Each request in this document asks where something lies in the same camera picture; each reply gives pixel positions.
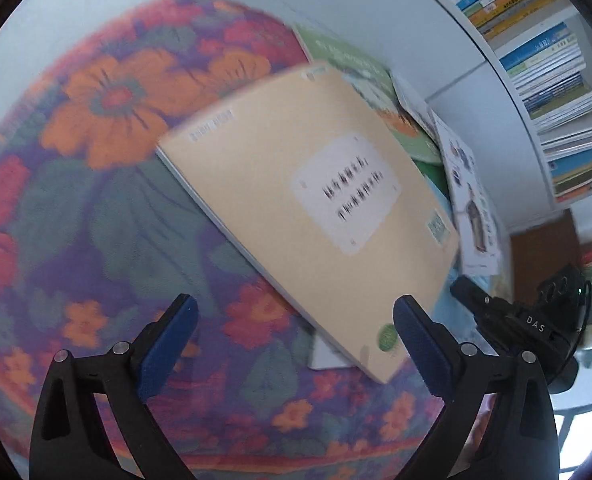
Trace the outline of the white wisdom stories book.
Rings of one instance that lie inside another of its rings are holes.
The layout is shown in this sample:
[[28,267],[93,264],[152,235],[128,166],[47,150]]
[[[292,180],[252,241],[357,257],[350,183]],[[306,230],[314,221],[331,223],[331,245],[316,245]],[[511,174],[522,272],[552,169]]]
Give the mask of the white wisdom stories book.
[[437,138],[450,188],[453,216],[460,234],[460,267],[471,276],[492,276],[500,271],[502,251],[482,188],[474,153],[433,113]]

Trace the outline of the floral quilted mat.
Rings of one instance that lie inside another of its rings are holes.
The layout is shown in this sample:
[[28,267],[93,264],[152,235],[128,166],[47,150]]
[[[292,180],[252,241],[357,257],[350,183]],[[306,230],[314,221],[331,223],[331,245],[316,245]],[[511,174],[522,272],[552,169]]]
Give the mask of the floral quilted mat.
[[158,139],[305,60],[291,29],[227,0],[155,0],[90,32],[0,123],[0,438],[28,468],[62,349],[133,339],[177,295],[200,320],[149,402],[202,479],[391,479],[441,402],[412,364],[387,385],[311,370],[309,325],[191,200]]

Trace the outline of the beige cover book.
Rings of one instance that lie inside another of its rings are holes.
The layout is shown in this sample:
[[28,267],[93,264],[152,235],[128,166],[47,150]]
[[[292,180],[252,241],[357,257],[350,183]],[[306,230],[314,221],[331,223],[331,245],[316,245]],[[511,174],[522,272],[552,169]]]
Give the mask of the beige cover book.
[[403,295],[431,309],[460,240],[339,70],[305,64],[202,110],[158,156],[251,265],[354,365],[389,382]]

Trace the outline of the green world history book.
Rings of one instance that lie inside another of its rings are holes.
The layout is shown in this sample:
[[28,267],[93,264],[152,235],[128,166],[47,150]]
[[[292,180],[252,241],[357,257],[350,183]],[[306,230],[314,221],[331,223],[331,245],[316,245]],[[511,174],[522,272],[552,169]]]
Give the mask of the green world history book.
[[311,61],[323,61],[343,73],[343,78],[384,121],[415,162],[439,166],[439,148],[427,132],[400,105],[387,68],[375,58],[343,40],[297,24],[295,34]]

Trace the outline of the brown wooden cabinet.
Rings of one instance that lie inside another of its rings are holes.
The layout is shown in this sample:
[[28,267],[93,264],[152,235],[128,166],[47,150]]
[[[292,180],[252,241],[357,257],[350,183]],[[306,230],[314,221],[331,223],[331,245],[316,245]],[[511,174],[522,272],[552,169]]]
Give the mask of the brown wooden cabinet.
[[538,284],[567,264],[581,266],[581,248],[570,209],[551,222],[510,237],[514,299],[533,304]]

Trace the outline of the white bookshelf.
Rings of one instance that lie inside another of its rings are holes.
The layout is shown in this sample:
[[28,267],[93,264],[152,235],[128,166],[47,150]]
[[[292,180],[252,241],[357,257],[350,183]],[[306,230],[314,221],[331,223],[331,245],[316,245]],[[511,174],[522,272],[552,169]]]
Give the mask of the white bookshelf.
[[590,51],[569,0],[450,0],[486,39],[529,114],[560,206],[592,192]]

